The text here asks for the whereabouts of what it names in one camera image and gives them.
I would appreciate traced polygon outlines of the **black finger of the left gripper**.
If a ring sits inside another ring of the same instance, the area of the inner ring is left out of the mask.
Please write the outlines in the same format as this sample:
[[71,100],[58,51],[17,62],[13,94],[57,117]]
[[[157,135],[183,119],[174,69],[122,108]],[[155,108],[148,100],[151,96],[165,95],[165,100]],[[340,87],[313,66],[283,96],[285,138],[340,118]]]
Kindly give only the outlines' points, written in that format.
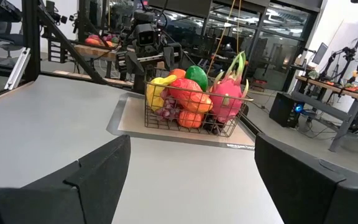
[[182,47],[179,43],[170,43],[163,48],[163,61],[166,70],[172,70],[176,63],[181,62],[181,59]]
[[125,51],[116,54],[116,69],[120,73],[144,76],[145,71],[135,52]]

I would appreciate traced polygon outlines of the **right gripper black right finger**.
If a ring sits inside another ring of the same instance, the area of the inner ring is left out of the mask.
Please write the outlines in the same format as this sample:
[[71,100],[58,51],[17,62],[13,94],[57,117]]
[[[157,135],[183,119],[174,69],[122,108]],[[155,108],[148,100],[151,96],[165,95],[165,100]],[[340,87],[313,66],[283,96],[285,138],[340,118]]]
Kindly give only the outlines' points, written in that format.
[[358,224],[358,173],[265,134],[255,163],[284,223]]

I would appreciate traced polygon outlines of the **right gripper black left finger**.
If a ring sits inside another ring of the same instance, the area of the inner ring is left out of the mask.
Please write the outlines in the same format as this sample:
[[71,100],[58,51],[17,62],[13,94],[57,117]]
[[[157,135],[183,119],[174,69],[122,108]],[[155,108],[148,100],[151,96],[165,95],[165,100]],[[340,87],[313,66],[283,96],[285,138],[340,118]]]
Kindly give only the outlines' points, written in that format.
[[0,188],[0,223],[111,223],[130,156],[124,134],[21,188]]

